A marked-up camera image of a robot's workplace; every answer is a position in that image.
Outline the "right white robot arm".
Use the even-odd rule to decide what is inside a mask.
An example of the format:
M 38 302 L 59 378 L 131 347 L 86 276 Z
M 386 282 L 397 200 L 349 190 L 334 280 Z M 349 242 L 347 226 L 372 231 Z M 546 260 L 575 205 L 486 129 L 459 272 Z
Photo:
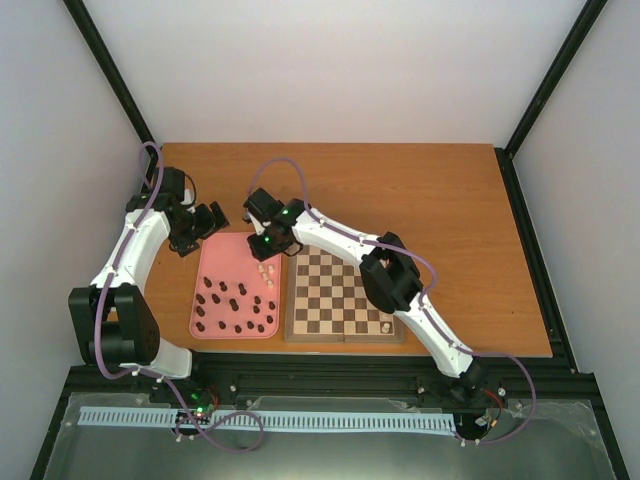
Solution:
M 400 319 L 431 354 L 447 378 L 448 396 L 468 406 L 483 389 L 487 372 L 446 324 L 428 298 L 415 262 L 398 235 L 364 233 L 343 225 L 295 198 L 283 203 L 266 190 L 249 193 L 244 221 L 253 257 L 265 261 L 293 246 L 317 247 L 359 270 L 366 298 Z

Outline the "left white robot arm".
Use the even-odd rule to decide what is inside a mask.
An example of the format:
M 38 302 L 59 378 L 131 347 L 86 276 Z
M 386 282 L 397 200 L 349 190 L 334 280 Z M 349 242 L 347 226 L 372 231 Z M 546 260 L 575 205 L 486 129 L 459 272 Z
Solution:
M 144 290 L 165 242 L 185 257 L 228 220 L 218 203 L 196 202 L 195 183 L 182 170 L 156 173 L 154 184 L 126 204 L 124 228 L 105 266 L 88 286 L 71 291 L 68 306 L 86 364 L 173 379 L 174 392 L 193 403 L 206 395 L 208 378 L 192 368 L 190 350 L 161 337 Z

